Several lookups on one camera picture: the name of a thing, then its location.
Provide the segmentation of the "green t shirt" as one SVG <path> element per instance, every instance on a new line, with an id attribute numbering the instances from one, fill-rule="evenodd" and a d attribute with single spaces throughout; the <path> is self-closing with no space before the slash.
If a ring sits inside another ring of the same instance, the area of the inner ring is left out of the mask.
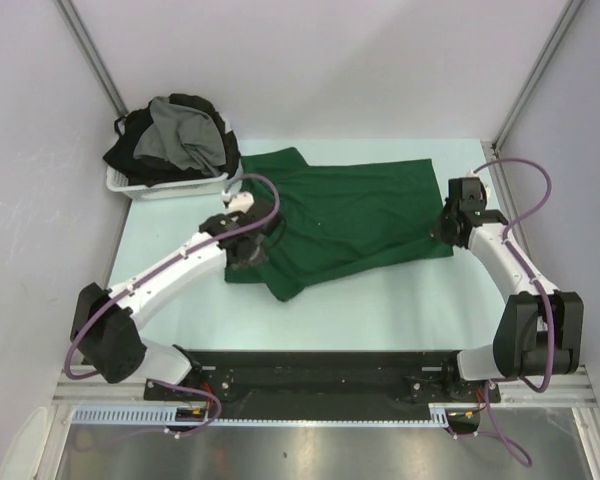
<path id="1" fill-rule="evenodd" d="M 281 225 L 265 241 L 267 261 L 229 267 L 228 284 L 263 284 L 287 302 L 305 288 L 396 264 L 447 258 L 431 230 L 443 202 L 431 160 L 311 166 L 294 147 L 246 156 L 244 190 L 280 196 Z"/>

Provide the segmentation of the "black t shirt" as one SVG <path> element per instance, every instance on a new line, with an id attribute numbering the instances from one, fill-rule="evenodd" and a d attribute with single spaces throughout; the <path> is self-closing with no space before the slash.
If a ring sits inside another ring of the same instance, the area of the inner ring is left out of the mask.
<path id="1" fill-rule="evenodd" d="M 178 170 L 166 161 L 156 158 L 136 159 L 134 157 L 135 146 L 141 135 L 153 123 L 149 113 L 151 101 L 146 107 L 135 110 L 114 122 L 114 130 L 118 135 L 118 140 L 104 154 L 103 160 L 105 163 L 124 174 L 129 179 L 130 184 L 145 185 L 147 187 L 164 183 L 215 178 L 223 174 L 233 176 L 236 173 L 241 160 L 236 135 L 209 100 L 197 95 L 182 93 L 156 97 L 167 97 L 171 103 L 196 108 L 210 114 L 223 140 L 226 164 L 216 170 L 216 175 L 212 176 L 207 171 Z"/>

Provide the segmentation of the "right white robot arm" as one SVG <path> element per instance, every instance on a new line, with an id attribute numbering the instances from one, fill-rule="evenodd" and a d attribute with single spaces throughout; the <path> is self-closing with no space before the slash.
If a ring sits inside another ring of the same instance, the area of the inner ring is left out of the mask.
<path id="1" fill-rule="evenodd" d="M 464 401 L 479 380 L 528 382 L 538 392 L 556 375 L 574 373 L 580 364 L 584 302 L 549 281 L 511 236 L 506 217 L 487 207 L 487 191 L 476 176 L 448 181 L 448 196 L 431 236 L 470 252 L 485 268 L 504 311 L 490 344 L 457 354 L 457 367 L 441 376 L 443 393 Z"/>

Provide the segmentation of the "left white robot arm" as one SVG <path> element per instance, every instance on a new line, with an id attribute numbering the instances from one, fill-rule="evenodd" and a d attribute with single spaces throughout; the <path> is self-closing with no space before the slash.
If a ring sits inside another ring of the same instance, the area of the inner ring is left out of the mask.
<path id="1" fill-rule="evenodd" d="M 254 266 L 265 258 L 263 241 L 280 223 L 277 200 L 239 193 L 224 212 L 203 222 L 165 259 L 112 287 L 95 283 L 79 293 L 70 332 L 94 375 L 117 384 L 133 375 L 164 382 L 177 398 L 201 387 L 199 364 L 184 348 L 145 339 L 140 332 L 170 301 L 193 283 L 227 267 Z"/>

